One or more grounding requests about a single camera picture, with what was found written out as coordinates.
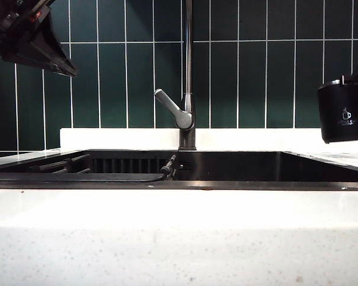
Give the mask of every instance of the faucet handle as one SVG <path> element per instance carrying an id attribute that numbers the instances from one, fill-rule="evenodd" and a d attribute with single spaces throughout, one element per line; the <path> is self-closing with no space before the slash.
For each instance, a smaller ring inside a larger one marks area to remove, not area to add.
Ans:
<path id="1" fill-rule="evenodd" d="M 155 91 L 155 97 L 161 104 L 163 104 L 175 117 L 175 123 L 179 129 L 187 130 L 190 129 L 193 123 L 192 114 L 183 111 L 173 102 L 172 99 L 161 89 Z"/>

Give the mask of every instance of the sink grate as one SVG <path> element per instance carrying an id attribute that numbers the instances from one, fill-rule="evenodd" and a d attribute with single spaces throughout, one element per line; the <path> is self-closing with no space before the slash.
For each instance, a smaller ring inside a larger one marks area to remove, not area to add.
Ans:
<path id="1" fill-rule="evenodd" d="M 94 158 L 93 173 L 159 173 L 166 165 L 166 159 L 134 159 L 134 158 Z"/>

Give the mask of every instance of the white grout line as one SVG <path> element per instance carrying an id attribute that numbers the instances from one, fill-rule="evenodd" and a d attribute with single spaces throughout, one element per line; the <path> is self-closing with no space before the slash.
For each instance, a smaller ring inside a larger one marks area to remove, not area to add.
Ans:
<path id="1" fill-rule="evenodd" d="M 323 0 L 322 83 L 325 82 L 325 7 L 326 0 Z"/>
<path id="2" fill-rule="evenodd" d="M 354 0 L 351 0 L 351 74 L 354 70 Z"/>
<path id="3" fill-rule="evenodd" d="M 236 87 L 236 128 L 239 128 L 240 100 L 240 0 L 237 0 L 237 87 Z"/>
<path id="4" fill-rule="evenodd" d="M 297 71 L 297 0 L 294 0 L 294 81 L 293 81 L 293 128 L 296 128 L 296 71 Z"/>
<path id="5" fill-rule="evenodd" d="M 42 70 L 42 115 L 44 123 L 44 150 L 47 149 L 47 115 L 45 112 L 45 70 Z"/>
<path id="6" fill-rule="evenodd" d="M 153 107 L 154 107 L 154 128 L 156 128 L 156 100 L 155 100 L 155 89 L 156 89 L 156 66 L 155 66 L 155 1 L 153 0 Z"/>
<path id="7" fill-rule="evenodd" d="M 268 0 L 266 0 L 266 48 L 265 48 L 265 103 L 264 103 L 264 128 L 267 128 L 268 113 Z"/>
<path id="8" fill-rule="evenodd" d="M 340 41 L 358 41 L 358 39 L 296 39 L 297 42 L 323 42 L 323 41 L 332 41 L 332 42 L 340 42 Z M 294 39 L 261 39 L 261 40 L 207 40 L 207 41 L 194 41 L 194 43 L 250 43 L 250 42 L 294 42 Z M 69 44 L 69 45 L 96 45 L 97 42 L 60 42 L 61 44 Z M 98 42 L 100 45 L 106 44 L 125 44 L 125 43 L 154 43 L 153 41 L 144 41 L 144 42 Z M 183 41 L 155 41 L 155 43 L 183 43 Z"/>
<path id="9" fill-rule="evenodd" d="M 129 128 L 129 88 L 128 88 L 128 69 L 127 69 L 127 26 L 126 26 L 126 0 L 124 0 L 125 12 L 125 80 L 126 80 L 126 128 Z"/>
<path id="10" fill-rule="evenodd" d="M 209 0 L 209 117 L 208 117 L 208 124 L 209 124 L 209 128 L 211 128 L 211 0 Z"/>
<path id="11" fill-rule="evenodd" d="M 97 81 L 98 81 L 98 127 L 101 128 L 101 80 L 100 80 L 100 23 L 98 17 L 98 0 L 95 0 L 97 26 Z"/>
<path id="12" fill-rule="evenodd" d="M 183 99 L 183 0 L 180 0 L 180 98 Z"/>
<path id="13" fill-rule="evenodd" d="M 19 140 L 18 140 L 18 92 L 17 92 L 17 64 L 14 64 L 14 93 L 16 103 L 16 140 L 17 140 L 17 154 L 19 151 Z"/>
<path id="14" fill-rule="evenodd" d="M 20 152 L 27 152 L 27 153 L 31 153 L 31 152 L 44 152 L 44 151 L 47 151 L 47 150 L 20 150 Z M 1 150 L 0 153 L 5 153 L 5 152 L 13 152 L 13 153 L 16 153 L 17 150 Z"/>
<path id="15" fill-rule="evenodd" d="M 142 41 L 142 42 L 137 42 L 137 41 L 129 41 L 129 42 L 125 42 L 125 41 L 118 41 L 118 42 L 98 42 L 100 45 L 102 44 L 125 44 L 125 43 L 182 43 L 182 41 Z M 71 43 L 72 45 L 96 45 L 97 42 L 60 42 L 60 43 Z"/>
<path id="16" fill-rule="evenodd" d="M 72 18 L 70 13 L 70 0 L 68 0 L 68 14 L 69 14 L 69 58 L 72 58 Z M 70 127 L 74 128 L 73 123 L 73 79 L 70 78 Z"/>

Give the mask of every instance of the faucet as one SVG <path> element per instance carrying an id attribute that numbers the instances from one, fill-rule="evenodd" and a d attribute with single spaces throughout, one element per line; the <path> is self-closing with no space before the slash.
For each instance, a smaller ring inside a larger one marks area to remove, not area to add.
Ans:
<path id="1" fill-rule="evenodd" d="M 193 15 L 192 0 L 186 0 L 186 92 L 182 97 L 181 108 L 161 89 L 155 91 L 156 99 L 174 116 L 179 128 L 179 150 L 196 150 L 195 104 L 192 94 L 192 49 Z"/>

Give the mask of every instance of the white backsplash ledge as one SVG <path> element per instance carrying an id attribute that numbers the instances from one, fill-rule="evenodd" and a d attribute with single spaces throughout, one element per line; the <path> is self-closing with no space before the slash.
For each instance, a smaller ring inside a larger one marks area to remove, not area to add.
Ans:
<path id="1" fill-rule="evenodd" d="M 61 150 L 176 150 L 178 129 L 64 128 Z M 325 144 L 320 129 L 196 129 L 199 151 L 358 153 L 358 141 Z"/>

